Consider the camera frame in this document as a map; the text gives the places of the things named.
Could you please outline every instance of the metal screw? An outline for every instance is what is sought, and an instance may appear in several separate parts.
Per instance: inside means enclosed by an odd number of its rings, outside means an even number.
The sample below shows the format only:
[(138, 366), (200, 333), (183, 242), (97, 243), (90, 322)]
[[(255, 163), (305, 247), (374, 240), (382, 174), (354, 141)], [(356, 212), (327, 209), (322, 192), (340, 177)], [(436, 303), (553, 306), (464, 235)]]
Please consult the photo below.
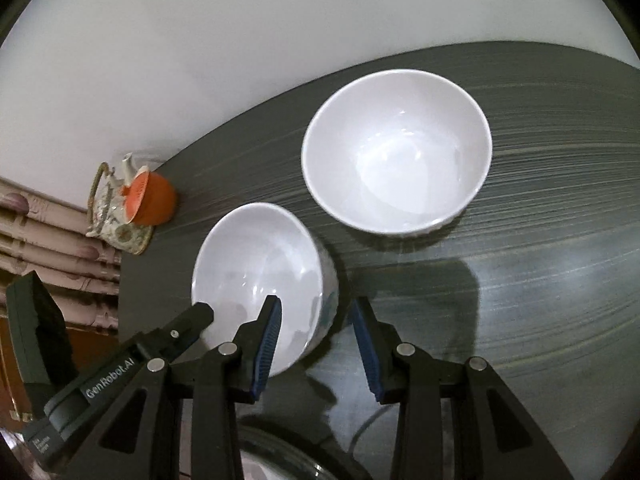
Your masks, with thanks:
[(486, 361), (481, 357), (472, 357), (469, 359), (469, 367), (477, 372), (481, 372), (486, 368)]
[(146, 364), (146, 368), (150, 372), (159, 372), (160, 370), (162, 370), (164, 368), (164, 359), (161, 359), (159, 357), (155, 357), (155, 358), (151, 359)]
[(410, 355), (415, 354), (415, 346), (413, 346), (411, 343), (400, 343), (396, 347), (396, 352), (398, 352), (400, 355), (409, 357)]
[(227, 341), (226, 343), (222, 343), (218, 347), (218, 352), (222, 355), (233, 355), (238, 351), (238, 345), (236, 343), (232, 343), (231, 341)]

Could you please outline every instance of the black device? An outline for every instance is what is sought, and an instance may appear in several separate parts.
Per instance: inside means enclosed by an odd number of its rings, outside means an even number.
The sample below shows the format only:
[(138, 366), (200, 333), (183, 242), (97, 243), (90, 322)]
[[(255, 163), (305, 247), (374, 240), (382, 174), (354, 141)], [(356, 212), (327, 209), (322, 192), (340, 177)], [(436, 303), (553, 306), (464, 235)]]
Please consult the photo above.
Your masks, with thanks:
[[(55, 303), (36, 276), (19, 278), (12, 286), (8, 299), (31, 312), (16, 314), (14, 304), (9, 314), (14, 316), (12, 339), (15, 332), (20, 336), (15, 341), (23, 345), (16, 351), (24, 364), (20, 372), (24, 369), (34, 384), (56, 387), (50, 378), (57, 372), (43, 342), (60, 345), (58, 355), (70, 353)], [(453, 407), (458, 480), (572, 478), (484, 359), (457, 364), (432, 358), (402, 342), (392, 325), (378, 322), (367, 298), (354, 300), (349, 316), (376, 400), (401, 407), (392, 480), (442, 480), (444, 397)], [(85, 479), (88, 471), (94, 480), (175, 480), (181, 401), (192, 398), (191, 477), (241, 480), (234, 403), (255, 402), (266, 386), (281, 321), (280, 300), (267, 296), (258, 319), (241, 325), (232, 342), (198, 360), (170, 364), (213, 322), (212, 309), (197, 303), (164, 328), (136, 334), (75, 376), (44, 404), (45, 416), (27, 426), (25, 441), (45, 468), (65, 462), (64, 480)], [(50, 335), (37, 337), (33, 331)], [(61, 365), (71, 373), (68, 360)]]
[(235, 402), (266, 386), (282, 306), (267, 296), (255, 321), (198, 360), (171, 365), (214, 320), (196, 303), (165, 327), (138, 333), (78, 374), (62, 314), (32, 272), (7, 290), (20, 375), (43, 416), (23, 433), (44, 469), (66, 480), (178, 478), (181, 400), (193, 398), (192, 478), (242, 479)]
[(542, 430), (481, 357), (434, 359), (379, 322), (367, 298), (351, 303), (369, 389), (381, 404), (400, 403), (392, 480), (442, 480), (442, 412), (453, 412), (459, 480), (572, 480)]
[(78, 376), (65, 319), (34, 271), (7, 287), (6, 305), (15, 360), (31, 411), (36, 417), (44, 416), (46, 402)]

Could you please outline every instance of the teapot spout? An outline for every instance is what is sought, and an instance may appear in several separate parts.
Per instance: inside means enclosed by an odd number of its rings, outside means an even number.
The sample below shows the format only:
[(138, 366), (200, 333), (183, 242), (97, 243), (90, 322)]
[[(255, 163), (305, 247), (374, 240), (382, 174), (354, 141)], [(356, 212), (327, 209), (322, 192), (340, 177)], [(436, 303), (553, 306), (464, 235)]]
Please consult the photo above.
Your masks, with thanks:
[(122, 173), (124, 174), (124, 185), (129, 187), (136, 177), (136, 167), (133, 165), (133, 153), (127, 153), (122, 159)]

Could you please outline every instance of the orange cup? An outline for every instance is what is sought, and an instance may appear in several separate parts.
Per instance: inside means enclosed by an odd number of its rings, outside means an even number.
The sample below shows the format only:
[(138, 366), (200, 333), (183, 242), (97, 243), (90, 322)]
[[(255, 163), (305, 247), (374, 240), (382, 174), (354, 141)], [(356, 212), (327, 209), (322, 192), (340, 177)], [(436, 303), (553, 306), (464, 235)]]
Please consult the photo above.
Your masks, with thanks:
[(155, 171), (143, 171), (122, 192), (126, 195), (124, 211), (127, 222), (160, 225), (174, 215), (177, 202), (174, 186)]

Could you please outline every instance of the white wall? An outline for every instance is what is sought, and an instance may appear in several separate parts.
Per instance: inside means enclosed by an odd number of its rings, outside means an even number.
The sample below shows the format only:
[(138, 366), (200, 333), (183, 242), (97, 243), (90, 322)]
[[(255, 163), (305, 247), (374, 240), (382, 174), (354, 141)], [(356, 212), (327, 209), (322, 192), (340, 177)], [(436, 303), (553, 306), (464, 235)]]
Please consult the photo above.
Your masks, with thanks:
[(0, 176), (85, 205), (265, 99), (431, 45), (535, 40), (639, 66), (601, 0), (33, 0), (0, 49)]

